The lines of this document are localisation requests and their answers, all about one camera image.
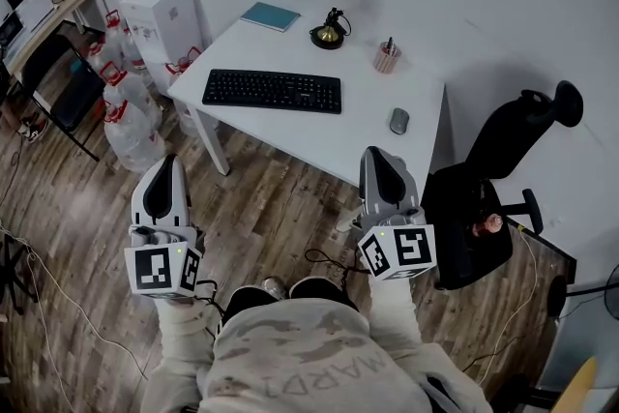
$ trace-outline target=chair backrest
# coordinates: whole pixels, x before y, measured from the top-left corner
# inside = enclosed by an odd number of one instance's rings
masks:
[[[21,85],[27,95],[33,94],[51,67],[69,50],[79,57],[71,42],[62,35],[50,35],[35,49],[21,73]]]
[[[554,101],[543,93],[524,90],[520,98],[488,117],[466,165],[478,179],[505,178],[554,121],[571,128],[580,122],[582,112],[582,97],[569,81],[559,83]]]

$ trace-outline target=blue notebook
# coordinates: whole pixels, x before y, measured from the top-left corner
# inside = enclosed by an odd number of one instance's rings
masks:
[[[241,19],[283,33],[297,17],[299,17],[298,13],[263,4],[262,2],[256,2],[251,9],[241,16]]]

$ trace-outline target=pen holder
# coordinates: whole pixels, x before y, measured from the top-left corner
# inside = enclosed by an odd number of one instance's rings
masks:
[[[394,70],[396,62],[402,54],[401,50],[396,45],[393,45],[392,53],[389,53],[387,45],[387,42],[380,44],[376,52],[376,57],[374,57],[374,67],[379,73],[383,74],[389,74]]]

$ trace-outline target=person's arm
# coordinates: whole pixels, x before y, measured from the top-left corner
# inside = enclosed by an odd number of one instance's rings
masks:
[[[162,362],[151,373],[142,413],[178,413],[201,397],[196,375],[213,364],[213,339],[206,332],[205,304],[156,300],[162,330]]]
[[[462,411],[491,413],[484,391],[457,369],[443,348],[422,342],[408,280],[369,277],[369,332],[398,366],[416,381],[440,380],[447,395]]]

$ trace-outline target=computer mouse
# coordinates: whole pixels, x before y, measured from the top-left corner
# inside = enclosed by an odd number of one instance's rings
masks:
[[[408,126],[408,119],[410,119],[408,112],[403,108],[394,108],[394,113],[391,115],[391,122],[389,127],[395,134],[406,133],[406,127]]]

